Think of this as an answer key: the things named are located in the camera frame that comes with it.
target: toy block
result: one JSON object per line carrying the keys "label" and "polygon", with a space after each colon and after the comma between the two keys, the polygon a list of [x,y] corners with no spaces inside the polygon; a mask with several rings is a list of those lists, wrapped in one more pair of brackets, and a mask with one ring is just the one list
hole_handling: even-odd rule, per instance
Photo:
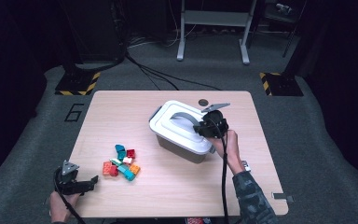
{"label": "toy block", "polygon": [[140,170],[141,170],[141,167],[139,167],[135,164],[130,166],[130,171],[133,172],[135,175],[138,175]]}
{"label": "toy block", "polygon": [[112,162],[111,161],[104,161],[103,162],[103,175],[107,176],[110,175],[110,167],[112,166]]}
{"label": "toy block", "polygon": [[126,177],[126,179],[132,181],[133,178],[135,178],[135,174],[129,170],[128,166],[120,165],[117,169],[124,175],[124,177]]}
{"label": "toy block", "polygon": [[117,169],[118,169],[122,174],[124,174],[124,172],[126,172],[126,171],[129,169],[129,167],[126,166],[126,165],[124,165],[124,164],[122,164],[122,165],[119,165],[119,166],[117,167]]}
{"label": "toy block", "polygon": [[116,152],[125,151],[125,150],[126,150],[126,148],[124,148],[122,145],[115,145],[115,148],[116,148]]}
{"label": "toy block", "polygon": [[120,160],[118,160],[116,158],[112,158],[112,159],[110,159],[110,161],[116,166],[120,166],[121,164],[123,164],[122,161],[120,161]]}
{"label": "toy block", "polygon": [[126,172],[124,172],[124,177],[126,177],[126,179],[132,181],[135,178],[135,174],[133,172],[131,172],[130,170],[126,170]]}
{"label": "toy block", "polygon": [[118,175],[118,170],[117,170],[117,167],[115,165],[112,165],[110,167],[109,174],[111,176],[117,176]]}
{"label": "toy block", "polygon": [[127,157],[135,159],[135,149],[128,149],[127,150]]}
{"label": "toy block", "polygon": [[132,164],[132,158],[124,157],[123,162],[126,163],[127,165],[131,165]]}
{"label": "toy block", "polygon": [[124,157],[126,157],[127,153],[126,151],[119,151],[117,153],[117,158],[120,160],[120,161],[123,161]]}

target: hazard tape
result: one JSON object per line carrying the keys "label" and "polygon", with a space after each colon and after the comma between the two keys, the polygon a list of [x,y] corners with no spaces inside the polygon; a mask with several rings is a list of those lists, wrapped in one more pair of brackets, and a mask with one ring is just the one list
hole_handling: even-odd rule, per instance
{"label": "hazard tape", "polygon": [[56,95],[90,95],[92,90],[95,88],[97,84],[97,80],[100,77],[101,73],[97,73],[92,77],[92,81],[89,84],[89,87],[84,91],[55,91]]}
{"label": "hazard tape", "polygon": [[274,75],[274,76],[280,76],[280,73],[260,73],[261,82],[263,83],[264,91],[266,92],[266,95],[272,95],[271,88],[269,87],[269,83],[267,82],[266,75]]}

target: white plastic container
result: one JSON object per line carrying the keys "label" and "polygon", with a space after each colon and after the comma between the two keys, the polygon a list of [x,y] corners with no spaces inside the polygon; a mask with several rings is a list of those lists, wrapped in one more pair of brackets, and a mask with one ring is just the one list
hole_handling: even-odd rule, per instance
{"label": "white plastic container", "polygon": [[209,152],[214,152],[214,147],[194,131],[194,124],[189,119],[172,117],[177,113],[186,113],[197,121],[202,121],[204,115],[192,106],[168,101],[150,118],[150,129],[157,135],[160,146],[189,161],[200,163]]}

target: camouflage sleeve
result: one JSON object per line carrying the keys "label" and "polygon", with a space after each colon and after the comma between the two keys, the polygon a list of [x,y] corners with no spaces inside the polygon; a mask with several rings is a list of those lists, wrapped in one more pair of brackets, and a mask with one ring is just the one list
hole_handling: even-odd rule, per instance
{"label": "camouflage sleeve", "polygon": [[244,223],[278,223],[274,210],[249,172],[234,175],[232,181]]}

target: table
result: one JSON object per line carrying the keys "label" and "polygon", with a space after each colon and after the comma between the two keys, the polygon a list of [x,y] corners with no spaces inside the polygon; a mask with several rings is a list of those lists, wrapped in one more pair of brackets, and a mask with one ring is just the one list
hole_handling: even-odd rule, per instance
{"label": "table", "polygon": [[[231,103],[220,109],[230,129],[239,136],[241,157],[264,190],[277,215],[285,215],[285,200],[252,96],[247,91],[97,91],[79,132],[70,162],[80,166],[77,181],[100,176],[94,191],[80,197],[76,211],[82,217],[222,217],[223,161],[208,154],[202,163],[185,160],[158,145],[148,120],[156,109],[176,100],[202,109],[210,104]],[[116,158],[115,145],[136,150],[141,172],[133,181],[123,175],[102,176],[103,162]],[[240,208],[227,169],[227,208],[239,216]]]}
{"label": "table", "polygon": [[179,49],[176,56],[177,61],[182,61],[185,54],[185,24],[202,24],[202,25],[224,25],[224,26],[242,26],[245,28],[243,38],[239,40],[242,62],[246,65],[250,63],[248,51],[246,49],[246,39],[251,27],[255,3],[252,0],[250,10],[248,12],[221,12],[221,11],[202,11],[202,10],[186,10],[185,0],[182,0],[181,11],[181,28]]}

